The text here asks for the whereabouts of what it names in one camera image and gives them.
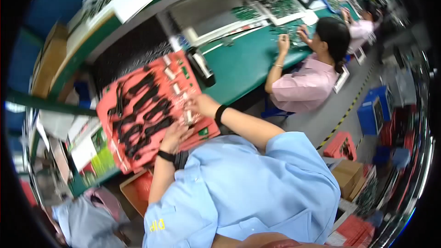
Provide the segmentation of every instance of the cardboard box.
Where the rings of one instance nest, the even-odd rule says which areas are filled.
[[[68,29],[64,25],[55,24],[35,61],[32,75],[32,95],[41,98],[47,97],[52,79],[66,57],[67,42]]]
[[[366,182],[366,178],[364,178],[363,176],[360,177],[360,179],[358,180],[355,188],[352,190],[348,200],[349,201],[354,201],[354,198],[358,195],[358,193],[361,191],[362,186],[364,185],[364,183]]]
[[[360,178],[363,177],[363,164],[342,160],[332,174],[340,186],[341,197],[348,200]]]
[[[145,169],[142,172],[139,172],[129,179],[125,180],[123,183],[121,183],[121,185],[119,185],[121,192],[142,217],[144,217],[144,215],[146,214],[149,202],[140,199],[135,181],[145,173],[152,174],[151,171]]]

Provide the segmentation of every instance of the black wristband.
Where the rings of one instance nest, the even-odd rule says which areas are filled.
[[[162,159],[167,160],[168,162],[175,163],[176,155],[170,154],[168,152],[158,151],[158,156],[160,156]]]
[[[228,108],[228,106],[221,105],[218,108],[218,110],[216,111],[216,115],[214,116],[215,117],[214,120],[215,120],[216,124],[218,124],[218,126],[220,126],[222,124],[221,123],[222,114],[225,111],[225,109],[227,109],[227,108]]]

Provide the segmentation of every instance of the pink sleeve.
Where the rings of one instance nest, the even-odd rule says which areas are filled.
[[[323,89],[315,76],[284,75],[273,83],[273,95],[279,102],[301,102],[320,99]]]
[[[349,32],[352,39],[361,39],[364,37],[366,30],[359,23],[355,22],[349,27]]]

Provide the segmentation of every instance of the collar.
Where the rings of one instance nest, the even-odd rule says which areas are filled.
[[[304,68],[308,68],[308,69],[314,69],[317,71],[325,71],[325,72],[330,72],[334,70],[334,67],[326,64],[324,62],[321,62],[315,58],[310,58],[305,65],[303,66]]]

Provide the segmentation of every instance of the pink uniform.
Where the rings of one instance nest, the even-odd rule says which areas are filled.
[[[317,60],[317,54],[312,53],[298,72],[285,74],[273,83],[270,98],[282,110],[307,112],[326,100],[337,78],[334,67]]]
[[[351,42],[348,54],[353,54],[368,39],[369,34],[373,32],[373,22],[369,20],[355,21],[349,27],[349,32],[351,33]]]

